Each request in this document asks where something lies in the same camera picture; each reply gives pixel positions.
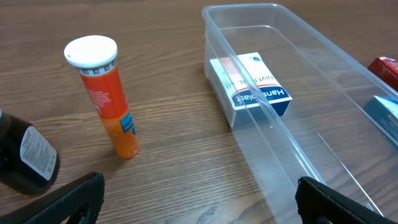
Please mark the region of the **white blue plaster box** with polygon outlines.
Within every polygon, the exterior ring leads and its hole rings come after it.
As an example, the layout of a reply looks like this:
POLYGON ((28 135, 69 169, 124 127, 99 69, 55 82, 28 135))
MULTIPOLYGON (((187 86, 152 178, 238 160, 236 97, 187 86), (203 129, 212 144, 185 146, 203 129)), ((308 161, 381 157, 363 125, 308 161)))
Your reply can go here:
POLYGON ((277 81, 258 52, 238 55, 246 78, 228 57, 210 60, 209 81, 220 101, 231 127, 247 124, 251 118, 266 119, 257 92, 269 102, 278 116, 285 115, 292 101, 291 95, 277 81))

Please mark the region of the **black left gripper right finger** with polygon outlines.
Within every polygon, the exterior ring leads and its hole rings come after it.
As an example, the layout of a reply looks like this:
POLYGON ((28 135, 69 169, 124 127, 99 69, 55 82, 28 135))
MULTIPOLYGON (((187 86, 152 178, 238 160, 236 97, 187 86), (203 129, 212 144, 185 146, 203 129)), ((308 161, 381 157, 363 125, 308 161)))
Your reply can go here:
POLYGON ((311 177, 301 177, 295 194, 303 224, 397 224, 311 177))

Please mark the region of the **blue yellow VapoDrops box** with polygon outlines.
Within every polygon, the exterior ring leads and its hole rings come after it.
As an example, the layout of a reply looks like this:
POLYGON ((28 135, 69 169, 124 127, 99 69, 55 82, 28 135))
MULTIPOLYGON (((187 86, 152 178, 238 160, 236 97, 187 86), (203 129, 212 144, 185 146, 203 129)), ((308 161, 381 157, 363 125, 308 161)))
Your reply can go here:
POLYGON ((391 96, 373 96, 363 110, 384 130, 397 147, 397 100, 391 96))

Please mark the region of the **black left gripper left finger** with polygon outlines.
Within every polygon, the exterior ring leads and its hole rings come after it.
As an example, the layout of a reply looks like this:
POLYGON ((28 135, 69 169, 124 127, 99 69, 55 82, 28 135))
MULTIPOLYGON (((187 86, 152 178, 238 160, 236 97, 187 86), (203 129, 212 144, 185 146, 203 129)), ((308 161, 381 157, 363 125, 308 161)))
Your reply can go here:
POLYGON ((96 223, 104 203, 105 181, 89 172, 63 187, 1 217, 1 224, 96 223))

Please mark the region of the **red white small box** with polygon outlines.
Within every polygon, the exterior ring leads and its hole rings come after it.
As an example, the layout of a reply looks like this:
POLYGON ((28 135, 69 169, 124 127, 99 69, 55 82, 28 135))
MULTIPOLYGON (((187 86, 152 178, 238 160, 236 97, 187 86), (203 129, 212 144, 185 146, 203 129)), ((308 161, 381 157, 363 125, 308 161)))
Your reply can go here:
POLYGON ((369 65, 368 70, 397 91, 397 58, 385 56, 376 57, 376 59, 369 65))

